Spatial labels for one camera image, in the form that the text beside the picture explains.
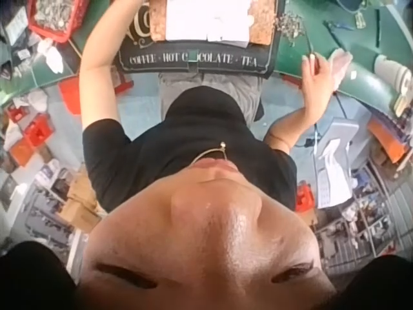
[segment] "skin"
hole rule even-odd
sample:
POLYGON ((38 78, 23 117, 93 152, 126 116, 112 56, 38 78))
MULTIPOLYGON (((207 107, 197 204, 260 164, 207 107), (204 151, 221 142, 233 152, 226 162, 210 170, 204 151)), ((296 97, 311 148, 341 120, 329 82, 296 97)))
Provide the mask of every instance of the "skin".
MULTIPOLYGON (((110 65, 141 3, 115 0, 88 39, 80 70, 84 129, 120 121, 110 65)), ((305 106, 265 137, 287 154, 332 94, 322 56, 304 57, 302 71, 305 106)), ((208 158, 110 213, 89 237, 77 289, 79 303, 97 310, 311 309, 333 294, 306 224, 233 163, 208 158)))

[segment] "necklace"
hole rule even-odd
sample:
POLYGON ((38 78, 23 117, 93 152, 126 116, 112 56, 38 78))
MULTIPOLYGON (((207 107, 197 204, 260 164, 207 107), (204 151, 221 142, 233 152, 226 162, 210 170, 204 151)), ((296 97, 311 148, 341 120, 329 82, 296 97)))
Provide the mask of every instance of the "necklace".
POLYGON ((196 163, 198 160, 200 160, 202 157, 204 157, 205 155, 212 153, 212 152, 222 152, 222 154, 224 154, 224 159, 227 159, 227 154, 225 152, 225 148, 227 147, 227 145, 225 144, 225 142, 221 142, 221 147, 218 149, 210 149, 210 150, 206 150, 204 151, 204 153, 201 153, 200 155, 196 156, 196 158, 192 161, 191 165, 193 165, 194 163, 196 163))

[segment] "lips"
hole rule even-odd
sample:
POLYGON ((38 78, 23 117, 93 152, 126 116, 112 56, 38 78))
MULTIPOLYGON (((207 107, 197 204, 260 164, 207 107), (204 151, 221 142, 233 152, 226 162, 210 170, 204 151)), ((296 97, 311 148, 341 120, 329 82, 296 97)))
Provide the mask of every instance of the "lips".
POLYGON ((239 172, 237 166, 229 160, 216 160, 214 158, 203 158, 191 165, 191 168, 219 168, 230 172, 239 172))

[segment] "cork board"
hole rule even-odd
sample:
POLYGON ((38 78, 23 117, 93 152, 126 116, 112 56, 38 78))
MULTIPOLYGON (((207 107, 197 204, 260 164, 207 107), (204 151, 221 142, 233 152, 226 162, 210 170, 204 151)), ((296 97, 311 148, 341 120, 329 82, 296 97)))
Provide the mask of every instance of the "cork board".
MULTIPOLYGON (((150 35, 154 41, 165 41, 167 1, 149 0, 150 35)), ((248 13, 254 16, 255 21, 250 27, 251 43, 271 44, 275 28, 277 2, 278 0, 251 0, 248 13)))

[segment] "red plastic tray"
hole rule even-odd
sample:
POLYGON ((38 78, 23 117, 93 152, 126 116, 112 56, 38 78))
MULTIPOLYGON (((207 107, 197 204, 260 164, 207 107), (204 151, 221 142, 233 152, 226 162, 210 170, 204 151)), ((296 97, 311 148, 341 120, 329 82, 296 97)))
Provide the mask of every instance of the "red plastic tray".
POLYGON ((64 31, 56 31, 49 28, 43 28, 42 26, 38 25, 34 20, 34 16, 36 14, 36 2, 37 0, 29 0, 28 1, 28 27, 31 31, 39 34, 43 37, 49 37, 56 42, 64 43, 67 42, 72 35, 72 33, 78 29, 83 22, 83 18, 85 17, 89 0, 74 0, 74 9, 72 12, 72 16, 70 16, 69 20, 69 27, 66 32, 64 31))

